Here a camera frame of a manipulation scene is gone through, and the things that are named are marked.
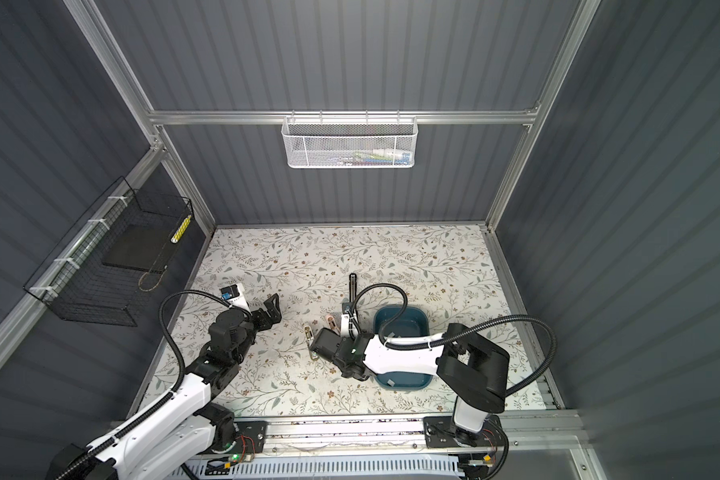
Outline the pink mini stapler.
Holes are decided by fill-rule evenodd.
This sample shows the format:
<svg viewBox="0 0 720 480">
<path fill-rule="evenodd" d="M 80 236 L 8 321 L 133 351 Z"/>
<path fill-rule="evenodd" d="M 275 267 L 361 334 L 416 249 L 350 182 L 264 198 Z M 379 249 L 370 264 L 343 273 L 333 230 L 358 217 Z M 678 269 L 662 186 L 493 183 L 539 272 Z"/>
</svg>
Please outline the pink mini stapler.
<svg viewBox="0 0 720 480">
<path fill-rule="evenodd" d="M 334 332 L 339 334 L 340 333 L 340 327 L 336 323 L 335 317 L 333 315 L 327 315 L 325 317 L 328 327 Z"/>
</svg>

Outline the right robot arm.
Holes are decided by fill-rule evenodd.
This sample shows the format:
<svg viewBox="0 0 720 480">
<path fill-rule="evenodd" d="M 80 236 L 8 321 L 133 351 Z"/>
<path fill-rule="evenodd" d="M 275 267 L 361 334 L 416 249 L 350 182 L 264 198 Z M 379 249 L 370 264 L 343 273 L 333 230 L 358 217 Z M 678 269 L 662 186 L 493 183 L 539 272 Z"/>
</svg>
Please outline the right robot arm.
<svg viewBox="0 0 720 480">
<path fill-rule="evenodd" d="M 309 350 L 332 363 L 344 378 L 365 381 L 388 373 L 439 378 L 456 395 L 451 420 L 443 432 L 459 446 L 475 447 L 486 440 L 491 415 L 505 411 L 509 394 L 509 353 L 460 323 L 425 337 L 387 337 L 363 333 L 341 336 L 323 328 Z"/>
</svg>

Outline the black pad in basket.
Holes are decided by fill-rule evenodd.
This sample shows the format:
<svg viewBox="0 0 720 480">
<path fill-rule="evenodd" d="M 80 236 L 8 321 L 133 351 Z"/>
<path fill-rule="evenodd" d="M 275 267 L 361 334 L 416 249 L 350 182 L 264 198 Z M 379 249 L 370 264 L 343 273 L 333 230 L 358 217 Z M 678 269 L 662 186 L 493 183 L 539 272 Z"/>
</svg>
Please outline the black pad in basket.
<svg viewBox="0 0 720 480">
<path fill-rule="evenodd" d="M 163 273 L 178 244 L 172 244 L 173 231 L 166 228 L 130 225 L 104 255 L 102 264 L 140 272 Z"/>
</svg>

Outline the black stapler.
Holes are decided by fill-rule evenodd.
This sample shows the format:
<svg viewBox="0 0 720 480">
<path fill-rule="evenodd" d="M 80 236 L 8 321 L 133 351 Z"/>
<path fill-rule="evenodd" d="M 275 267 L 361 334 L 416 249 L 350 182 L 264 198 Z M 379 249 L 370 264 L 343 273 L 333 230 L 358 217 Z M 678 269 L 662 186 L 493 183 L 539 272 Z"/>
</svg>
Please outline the black stapler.
<svg viewBox="0 0 720 480">
<path fill-rule="evenodd" d="M 349 302 L 350 306 L 348 309 L 348 314 L 350 318 L 350 323 L 354 325 L 354 328 L 357 331 L 361 330 L 361 327 L 359 326 L 358 319 L 357 319 L 357 311 L 356 311 L 356 303 L 358 299 L 358 276 L 356 273 L 351 273 L 349 275 Z"/>
</svg>

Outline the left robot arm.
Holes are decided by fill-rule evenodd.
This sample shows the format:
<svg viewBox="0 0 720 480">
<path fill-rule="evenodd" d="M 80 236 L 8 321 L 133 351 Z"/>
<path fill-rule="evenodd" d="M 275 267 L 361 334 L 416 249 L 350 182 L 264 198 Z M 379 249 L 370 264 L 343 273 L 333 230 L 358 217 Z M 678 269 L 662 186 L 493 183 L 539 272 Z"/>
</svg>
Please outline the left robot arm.
<svg viewBox="0 0 720 480">
<path fill-rule="evenodd" d="M 197 454 L 237 462 L 256 452 L 240 431 L 234 413 L 215 398 L 237 376 L 256 336 L 282 320 L 280 298 L 250 310 L 241 288 L 226 287 L 213 301 L 223 311 L 209 327 L 210 340 L 185 362 L 168 330 L 162 332 L 177 357 L 179 376 L 156 400 L 88 445 L 70 444 L 51 461 L 49 479 L 163 479 L 186 470 Z"/>
</svg>

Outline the tubes in white basket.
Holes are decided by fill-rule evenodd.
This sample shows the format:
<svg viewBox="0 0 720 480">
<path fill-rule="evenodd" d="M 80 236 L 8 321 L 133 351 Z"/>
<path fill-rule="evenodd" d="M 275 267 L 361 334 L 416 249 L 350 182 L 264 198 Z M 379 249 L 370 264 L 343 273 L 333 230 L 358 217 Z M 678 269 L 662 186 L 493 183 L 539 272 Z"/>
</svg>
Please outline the tubes in white basket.
<svg viewBox="0 0 720 480">
<path fill-rule="evenodd" d="M 414 154 L 409 150 L 374 149 L 346 153 L 335 161 L 341 165 L 405 167 L 414 163 Z"/>
</svg>

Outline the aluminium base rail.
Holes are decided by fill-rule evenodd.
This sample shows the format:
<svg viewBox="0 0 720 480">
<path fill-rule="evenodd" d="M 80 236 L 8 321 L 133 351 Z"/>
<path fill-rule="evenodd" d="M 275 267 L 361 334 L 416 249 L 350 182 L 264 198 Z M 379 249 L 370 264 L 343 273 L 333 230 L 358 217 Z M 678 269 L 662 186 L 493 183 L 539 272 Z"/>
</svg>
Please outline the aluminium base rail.
<svg viewBox="0 0 720 480">
<path fill-rule="evenodd" d="M 254 418 L 239 418 L 236 427 L 256 441 L 256 458 L 375 454 L 495 453 L 502 448 L 497 430 L 485 428 L 475 446 L 445 440 L 425 426 L 427 413 L 271 416 L 262 433 L 250 426 Z M 510 449 L 570 450 L 588 443 L 579 414 L 574 410 L 506 411 L 499 416 Z"/>
</svg>

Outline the yellow marker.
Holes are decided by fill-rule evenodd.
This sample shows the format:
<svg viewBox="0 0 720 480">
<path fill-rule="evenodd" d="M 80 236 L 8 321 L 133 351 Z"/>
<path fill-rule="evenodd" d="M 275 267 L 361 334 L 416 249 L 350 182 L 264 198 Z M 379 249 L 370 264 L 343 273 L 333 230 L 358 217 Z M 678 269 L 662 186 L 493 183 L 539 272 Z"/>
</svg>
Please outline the yellow marker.
<svg viewBox="0 0 720 480">
<path fill-rule="evenodd" d="M 178 244 L 178 243 L 179 243 L 179 241 L 182 239 L 184 233 L 186 232 L 186 230 L 187 230 L 188 227 L 190 226 L 191 222 L 192 222 L 192 215 L 187 215 L 187 216 L 182 220 L 182 222 L 179 224 L 179 226 L 176 228 L 176 230 L 174 231 L 174 233 L 172 234 L 172 236 L 171 236 L 171 238 L 170 238 L 170 242 L 171 242 L 172 244 Z"/>
</svg>

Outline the teal plastic tray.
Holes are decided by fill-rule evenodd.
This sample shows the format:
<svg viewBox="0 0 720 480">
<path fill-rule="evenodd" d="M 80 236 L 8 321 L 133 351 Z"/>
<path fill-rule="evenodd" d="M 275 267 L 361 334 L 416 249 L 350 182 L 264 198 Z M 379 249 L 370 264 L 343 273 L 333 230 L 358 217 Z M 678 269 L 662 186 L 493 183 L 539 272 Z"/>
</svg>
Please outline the teal plastic tray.
<svg viewBox="0 0 720 480">
<path fill-rule="evenodd" d="M 382 326 L 391 319 L 400 309 L 399 305 L 387 305 L 380 308 L 374 317 L 373 332 L 378 334 Z M 408 306 L 403 315 L 392 322 L 384 330 L 385 336 L 393 337 L 424 337 L 430 334 L 429 321 L 426 314 L 412 306 Z M 375 377 L 377 384 L 387 390 L 417 391 L 426 388 L 432 376 L 422 373 L 394 371 Z"/>
</svg>

